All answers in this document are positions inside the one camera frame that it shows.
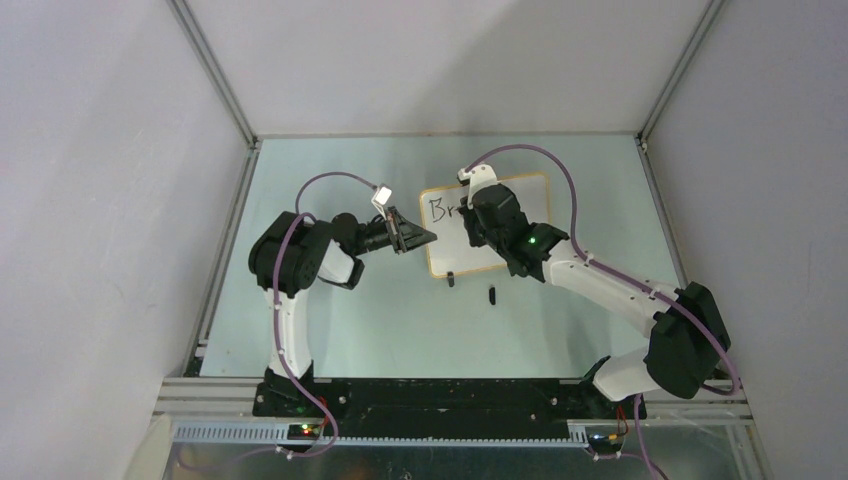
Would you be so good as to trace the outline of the yellow framed whiteboard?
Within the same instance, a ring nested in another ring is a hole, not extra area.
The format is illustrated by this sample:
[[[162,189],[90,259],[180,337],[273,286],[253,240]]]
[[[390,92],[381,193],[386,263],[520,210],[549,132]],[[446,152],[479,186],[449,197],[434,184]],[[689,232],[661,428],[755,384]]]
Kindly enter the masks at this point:
[[[501,180],[516,195],[521,211],[529,222],[549,223],[549,177],[543,172],[508,176]],[[437,235],[426,246],[428,267],[435,278],[448,273],[456,276],[477,273],[506,265],[488,246],[472,247],[463,219],[458,213],[460,200],[467,189],[460,185],[424,190],[419,195],[423,227]]]

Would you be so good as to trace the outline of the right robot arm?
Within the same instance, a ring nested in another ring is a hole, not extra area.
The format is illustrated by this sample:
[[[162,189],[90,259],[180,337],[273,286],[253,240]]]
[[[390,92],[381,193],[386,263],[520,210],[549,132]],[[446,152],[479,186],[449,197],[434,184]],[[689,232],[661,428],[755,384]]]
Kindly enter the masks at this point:
[[[712,292],[638,281],[577,249],[572,237],[531,222],[516,194],[495,182],[474,187],[459,209],[473,247],[488,247],[512,276],[576,293],[624,317],[646,347],[596,362],[581,392],[585,411],[606,418],[622,400],[654,390],[692,399],[706,386],[731,340]]]

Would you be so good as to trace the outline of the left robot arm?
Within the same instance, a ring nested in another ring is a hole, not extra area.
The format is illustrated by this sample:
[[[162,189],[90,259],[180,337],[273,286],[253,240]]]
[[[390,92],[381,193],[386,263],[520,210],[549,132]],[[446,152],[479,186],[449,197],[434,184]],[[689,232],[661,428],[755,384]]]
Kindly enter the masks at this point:
[[[308,345],[308,298],[319,280],[354,289],[364,272],[360,257],[390,248],[407,253],[438,239],[436,233],[407,220],[391,207],[368,222],[351,213],[331,221],[282,212],[253,244],[248,268],[272,312],[272,353],[265,384],[292,416],[304,416],[316,403],[307,383],[314,359]]]

